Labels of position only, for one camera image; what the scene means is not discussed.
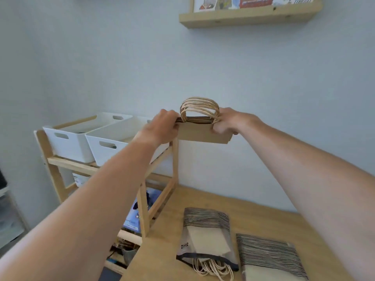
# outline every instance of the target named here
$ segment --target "storage box handle hole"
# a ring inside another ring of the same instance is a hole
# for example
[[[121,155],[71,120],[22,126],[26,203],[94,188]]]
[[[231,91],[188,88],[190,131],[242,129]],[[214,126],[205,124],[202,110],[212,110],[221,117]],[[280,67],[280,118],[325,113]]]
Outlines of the storage box handle hole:
[[[112,118],[115,120],[124,120],[122,116],[118,116],[118,115],[113,115]]]
[[[110,149],[117,149],[117,146],[114,143],[99,141],[99,145]]]
[[[63,134],[63,133],[57,133],[57,132],[55,132],[55,136],[59,137],[59,138],[62,138],[62,139],[69,139],[68,135]]]

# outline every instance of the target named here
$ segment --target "wooden frame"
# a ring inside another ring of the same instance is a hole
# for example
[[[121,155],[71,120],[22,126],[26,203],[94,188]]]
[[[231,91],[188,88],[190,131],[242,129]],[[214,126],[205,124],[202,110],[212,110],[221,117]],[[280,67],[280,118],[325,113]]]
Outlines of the wooden frame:
[[[85,121],[89,121],[94,119],[95,117],[88,117],[83,118],[77,121],[68,122],[62,125],[58,125],[55,128],[59,127],[68,127],[71,125],[75,125],[78,123],[82,123]],[[44,132],[43,129],[34,131],[35,138],[38,142],[40,147],[40,151],[42,153],[42,158],[44,161],[44,165],[46,166],[47,172],[52,180],[52,184],[54,189],[57,193],[60,203],[63,203],[69,196],[70,193],[75,191],[78,187],[75,183],[65,187],[63,178],[59,171],[59,167],[63,167],[65,169],[73,170],[75,172],[79,172],[82,174],[93,175],[97,172],[99,167],[96,165],[95,162],[85,164],[80,163],[77,161],[73,161],[70,159],[54,156],[51,144],[49,143],[47,134]],[[152,173],[156,167],[165,160],[169,155],[173,156],[173,176],[165,176],[161,174]],[[179,142],[178,139],[173,140],[170,143],[170,146],[160,155],[158,156],[152,163],[150,163],[143,183],[141,184],[138,194],[137,194],[137,201],[139,207],[139,222],[141,225],[141,234],[142,236],[135,235],[133,233],[120,230],[118,233],[118,237],[127,241],[130,241],[134,244],[141,245],[143,238],[145,238],[148,234],[150,229],[150,221],[156,215],[160,207],[165,202],[166,198],[169,194],[173,191],[176,185],[179,184],[178,178],[178,167],[179,167]],[[152,205],[152,207],[148,210],[147,207],[147,196],[146,196],[146,179],[150,179],[153,181],[157,181],[162,184],[166,184],[166,187],[160,186],[163,190],[156,202]]]
[[[190,0],[189,13],[180,14],[179,20],[187,28],[254,25],[261,23],[307,22],[323,8],[321,0],[312,3],[273,5],[238,10],[219,10],[194,13],[194,0]]]

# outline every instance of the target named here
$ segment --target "wooden tabletop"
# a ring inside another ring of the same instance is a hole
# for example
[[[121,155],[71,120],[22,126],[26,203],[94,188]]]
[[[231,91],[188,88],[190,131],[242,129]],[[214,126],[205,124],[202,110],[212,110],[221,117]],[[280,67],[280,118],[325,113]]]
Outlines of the wooden tabletop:
[[[321,237],[299,214],[177,187],[148,237],[143,239],[141,248],[121,281],[218,280],[215,276],[199,277],[188,265],[176,260],[185,207],[211,208],[227,213],[237,256],[236,233],[288,241],[296,246],[310,281],[353,280]],[[234,279],[242,280],[240,272],[235,272]]]

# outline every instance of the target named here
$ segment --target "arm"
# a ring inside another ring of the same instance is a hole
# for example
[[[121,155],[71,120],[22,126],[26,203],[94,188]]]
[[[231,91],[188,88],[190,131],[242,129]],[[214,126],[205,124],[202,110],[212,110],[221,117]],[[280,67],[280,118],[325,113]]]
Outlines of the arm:
[[[221,109],[218,133],[240,133],[294,206],[357,280],[375,280],[375,177],[263,123]]]
[[[162,110],[132,142],[3,258],[0,280],[98,280],[156,148],[177,136]]]

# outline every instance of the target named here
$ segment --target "hand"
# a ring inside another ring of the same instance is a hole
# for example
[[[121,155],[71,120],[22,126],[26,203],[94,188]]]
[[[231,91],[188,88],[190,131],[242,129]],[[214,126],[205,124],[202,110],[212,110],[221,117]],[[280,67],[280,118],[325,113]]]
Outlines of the hand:
[[[175,123],[179,116],[174,110],[162,109],[150,123],[137,133],[134,139],[151,143],[156,148],[161,144],[171,142],[178,134],[179,127]]]
[[[232,108],[220,108],[220,121],[213,125],[213,131],[218,134],[233,132],[237,135],[247,123],[260,119],[250,113],[238,112]]]

